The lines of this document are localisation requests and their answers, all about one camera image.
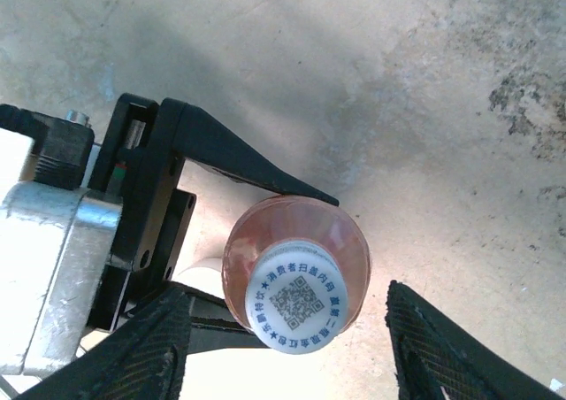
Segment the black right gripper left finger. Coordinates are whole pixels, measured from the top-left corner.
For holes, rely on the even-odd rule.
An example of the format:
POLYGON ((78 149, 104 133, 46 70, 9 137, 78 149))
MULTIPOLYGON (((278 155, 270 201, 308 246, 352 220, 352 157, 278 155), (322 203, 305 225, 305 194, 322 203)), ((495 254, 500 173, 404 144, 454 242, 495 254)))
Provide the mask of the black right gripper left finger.
POLYGON ((191 331, 190 300, 170 286, 84 356, 19 399, 177 399, 191 331))

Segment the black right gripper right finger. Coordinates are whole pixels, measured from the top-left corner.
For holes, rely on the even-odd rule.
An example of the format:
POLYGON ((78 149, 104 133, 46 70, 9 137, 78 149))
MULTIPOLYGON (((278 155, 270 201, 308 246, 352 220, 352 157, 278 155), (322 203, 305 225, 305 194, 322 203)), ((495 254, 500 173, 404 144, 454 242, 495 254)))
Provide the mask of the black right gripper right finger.
POLYGON ((558 399, 416 291, 391 281, 386 325, 400 399, 558 399))

